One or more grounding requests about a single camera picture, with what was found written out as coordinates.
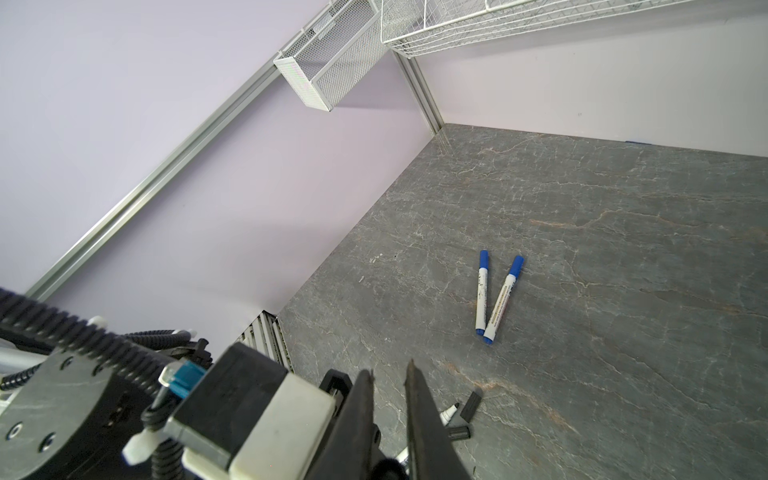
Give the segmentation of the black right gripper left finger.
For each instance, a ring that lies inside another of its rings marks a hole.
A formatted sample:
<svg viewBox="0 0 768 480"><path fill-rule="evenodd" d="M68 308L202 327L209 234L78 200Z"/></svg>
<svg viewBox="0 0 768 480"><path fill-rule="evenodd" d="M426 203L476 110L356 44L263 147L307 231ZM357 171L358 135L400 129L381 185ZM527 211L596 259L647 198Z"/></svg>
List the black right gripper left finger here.
<svg viewBox="0 0 768 480"><path fill-rule="evenodd" d="M330 433L315 456L306 479L368 479L374 440L373 377L369 370L356 380L338 370L329 370L320 388L342 394Z"/></svg>

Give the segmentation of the aluminium frame rail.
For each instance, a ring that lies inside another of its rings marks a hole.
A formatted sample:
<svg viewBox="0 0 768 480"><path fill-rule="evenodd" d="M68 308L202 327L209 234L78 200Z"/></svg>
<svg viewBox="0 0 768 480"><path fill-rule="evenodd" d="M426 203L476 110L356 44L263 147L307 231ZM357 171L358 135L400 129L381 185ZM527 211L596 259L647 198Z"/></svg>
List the aluminium frame rail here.
<svg viewBox="0 0 768 480"><path fill-rule="evenodd" d="M28 291L322 8L5 1L1 284ZM325 113L276 80L50 299L220 352L280 311L430 141L391 56Z"/></svg>

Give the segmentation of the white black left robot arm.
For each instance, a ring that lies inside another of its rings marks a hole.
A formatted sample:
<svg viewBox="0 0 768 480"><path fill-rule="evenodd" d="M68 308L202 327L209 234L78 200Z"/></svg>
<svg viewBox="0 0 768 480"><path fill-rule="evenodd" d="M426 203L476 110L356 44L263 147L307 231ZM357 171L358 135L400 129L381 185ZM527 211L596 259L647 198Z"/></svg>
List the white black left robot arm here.
<svg viewBox="0 0 768 480"><path fill-rule="evenodd" d="M7 290L1 329L52 349L2 412L5 479L406 477L368 373L314 386L242 343L174 355Z"/></svg>

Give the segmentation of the white marker pen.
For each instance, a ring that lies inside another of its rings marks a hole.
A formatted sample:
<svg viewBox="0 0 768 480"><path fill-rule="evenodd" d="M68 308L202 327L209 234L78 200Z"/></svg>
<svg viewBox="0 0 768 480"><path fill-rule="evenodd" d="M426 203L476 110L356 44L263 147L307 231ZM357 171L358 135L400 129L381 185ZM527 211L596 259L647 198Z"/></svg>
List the white marker pen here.
<svg viewBox="0 0 768 480"><path fill-rule="evenodd" d="M408 468L408 462L409 462L409 448L405 447L397 456L396 460L399 462L399 464L407 469Z"/></svg>
<svg viewBox="0 0 768 480"><path fill-rule="evenodd" d="M453 417L458 412L458 409L460 406L461 406L461 403L456 402L440 413L440 420L444 427L446 427L451 422Z"/></svg>

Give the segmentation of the white marker blue end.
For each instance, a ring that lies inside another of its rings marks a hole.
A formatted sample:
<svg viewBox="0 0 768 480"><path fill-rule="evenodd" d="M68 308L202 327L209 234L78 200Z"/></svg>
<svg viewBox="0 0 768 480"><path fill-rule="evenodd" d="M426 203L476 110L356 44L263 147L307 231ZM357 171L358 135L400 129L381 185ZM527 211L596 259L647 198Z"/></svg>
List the white marker blue end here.
<svg viewBox="0 0 768 480"><path fill-rule="evenodd" d="M487 287L489 274L489 252L481 250L479 256L477 297L475 312L475 332L483 336L486 328Z"/></svg>

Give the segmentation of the white mesh square basket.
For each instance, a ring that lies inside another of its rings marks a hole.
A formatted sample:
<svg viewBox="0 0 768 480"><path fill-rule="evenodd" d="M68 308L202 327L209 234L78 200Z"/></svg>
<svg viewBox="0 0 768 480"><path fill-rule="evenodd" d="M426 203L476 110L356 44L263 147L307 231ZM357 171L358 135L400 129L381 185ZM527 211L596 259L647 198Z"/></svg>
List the white mesh square basket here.
<svg viewBox="0 0 768 480"><path fill-rule="evenodd" d="M329 112L387 53L380 21L374 1L331 1L273 64L305 106Z"/></svg>

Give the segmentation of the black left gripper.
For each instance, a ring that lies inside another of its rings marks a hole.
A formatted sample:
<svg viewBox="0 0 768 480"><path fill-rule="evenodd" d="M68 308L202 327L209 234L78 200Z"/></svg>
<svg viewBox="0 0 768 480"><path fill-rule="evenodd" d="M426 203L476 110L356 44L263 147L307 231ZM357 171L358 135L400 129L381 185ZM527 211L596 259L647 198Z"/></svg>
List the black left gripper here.
<svg viewBox="0 0 768 480"><path fill-rule="evenodd" d="M317 451L319 479L406 479L405 469L379 448L374 423L374 379L362 370L356 380L329 370L320 389L332 394L337 409Z"/></svg>

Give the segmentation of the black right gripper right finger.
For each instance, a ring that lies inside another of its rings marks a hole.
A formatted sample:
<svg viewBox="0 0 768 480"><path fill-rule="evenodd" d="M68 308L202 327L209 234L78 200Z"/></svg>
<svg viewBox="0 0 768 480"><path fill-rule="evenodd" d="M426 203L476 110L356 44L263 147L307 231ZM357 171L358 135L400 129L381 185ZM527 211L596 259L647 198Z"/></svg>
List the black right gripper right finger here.
<svg viewBox="0 0 768 480"><path fill-rule="evenodd" d="M405 380L407 446L411 479L470 479L453 448L423 372L413 359Z"/></svg>

